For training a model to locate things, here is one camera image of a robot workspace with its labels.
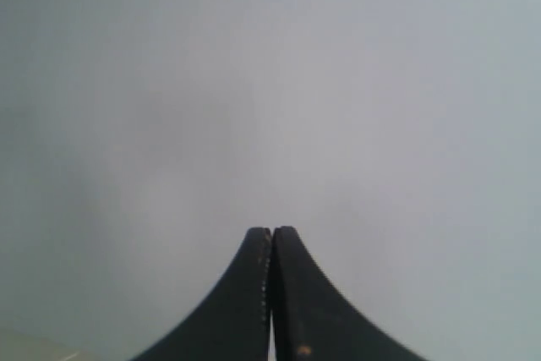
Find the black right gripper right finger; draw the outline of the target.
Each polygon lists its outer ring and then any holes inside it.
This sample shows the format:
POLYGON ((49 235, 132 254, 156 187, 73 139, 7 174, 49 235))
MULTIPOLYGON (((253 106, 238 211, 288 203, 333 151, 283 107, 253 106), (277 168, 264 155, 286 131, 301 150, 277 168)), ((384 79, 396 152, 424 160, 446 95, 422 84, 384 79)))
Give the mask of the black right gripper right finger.
POLYGON ((277 360, 421 360, 360 313, 294 227, 273 233, 270 308, 277 360))

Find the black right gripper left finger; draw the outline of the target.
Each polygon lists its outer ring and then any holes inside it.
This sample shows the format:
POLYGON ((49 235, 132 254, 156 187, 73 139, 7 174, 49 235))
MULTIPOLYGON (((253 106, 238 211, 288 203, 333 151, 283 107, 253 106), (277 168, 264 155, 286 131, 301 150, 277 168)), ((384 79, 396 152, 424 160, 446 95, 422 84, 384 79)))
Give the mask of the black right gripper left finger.
POLYGON ((271 231, 250 228, 218 283, 138 360, 266 360, 271 231))

